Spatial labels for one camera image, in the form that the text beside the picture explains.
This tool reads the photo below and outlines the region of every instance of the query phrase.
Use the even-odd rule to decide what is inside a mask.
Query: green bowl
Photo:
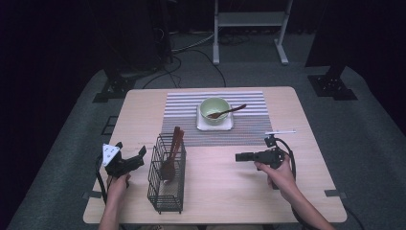
[[[216,119],[208,118],[207,116],[216,113],[222,112],[230,109],[230,105],[222,98],[208,98],[200,104],[200,114],[203,117],[203,120],[206,124],[211,126],[218,126],[224,122],[224,120],[229,115],[228,113],[222,114]]]

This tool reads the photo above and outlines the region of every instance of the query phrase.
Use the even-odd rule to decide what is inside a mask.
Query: shelf leg
[[[284,33],[286,32],[287,22],[289,21],[289,15],[290,15],[290,10],[292,9],[292,3],[293,3],[293,0],[288,1],[286,9],[284,11],[284,17],[283,17],[283,22],[282,22],[282,26],[281,26],[280,36],[279,36],[279,38],[274,39],[275,46],[277,47],[278,54],[281,58],[282,65],[287,65],[289,63],[289,61],[287,60],[286,53],[284,52],[284,49],[282,47],[282,42],[283,42]]]
[[[214,3],[214,42],[213,42],[213,64],[220,63],[220,53],[218,52],[218,0]]]

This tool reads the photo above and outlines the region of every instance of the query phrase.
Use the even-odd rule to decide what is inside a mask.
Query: brown spoon
[[[234,112],[234,111],[240,110],[240,109],[242,109],[242,108],[244,108],[246,106],[247,106],[247,104],[245,103],[245,104],[243,104],[243,105],[241,105],[239,107],[232,108],[232,109],[226,110],[224,112],[216,112],[216,113],[209,114],[209,115],[207,115],[207,117],[212,118],[212,119],[217,119],[219,116],[221,116],[224,113]]]
[[[163,180],[172,181],[175,177],[175,157],[176,153],[179,151],[181,142],[183,141],[184,133],[185,132],[181,129],[175,130],[173,133],[174,141],[172,143],[174,144],[174,148],[171,148],[168,159],[162,163],[161,166],[161,176]]]

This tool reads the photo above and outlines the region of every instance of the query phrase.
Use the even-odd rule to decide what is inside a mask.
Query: human arm
[[[289,162],[290,158],[286,155],[282,164],[275,170],[260,162],[255,162],[255,165],[268,174],[268,184],[271,185],[273,181],[278,186],[282,197],[291,204],[301,219],[318,229],[334,229],[299,190]]]
[[[131,175],[124,174],[119,178],[109,176],[107,178],[108,192],[107,202],[101,217],[99,230],[119,229],[120,212],[124,205],[126,183]]]

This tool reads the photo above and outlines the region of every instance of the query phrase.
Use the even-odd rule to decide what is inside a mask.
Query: gray carpet
[[[176,34],[175,48],[192,44],[204,35]],[[287,34],[283,42],[290,64],[280,64],[272,35],[235,37],[247,39],[236,46],[220,46],[218,70],[227,87],[291,86],[303,105],[327,167],[337,189],[345,193],[343,203],[363,222],[366,229],[404,229],[406,226],[406,137],[374,98],[361,76],[347,68],[342,80],[358,101],[319,98],[307,79],[324,74],[326,67],[305,68],[313,35]],[[212,46],[199,50],[212,58]],[[146,88],[222,87],[223,80],[211,61],[201,53],[176,55],[182,64],[172,74],[149,83]],[[166,66],[175,69],[178,59]],[[164,71],[137,80],[135,88]],[[119,115],[123,99],[92,103],[107,78],[102,70],[87,84],[59,133],[33,186],[16,212],[9,229],[97,229],[83,222],[92,190],[95,160],[108,143],[101,135],[109,116]],[[360,229],[349,214],[337,229]],[[281,224],[278,229],[300,229],[299,224]]]

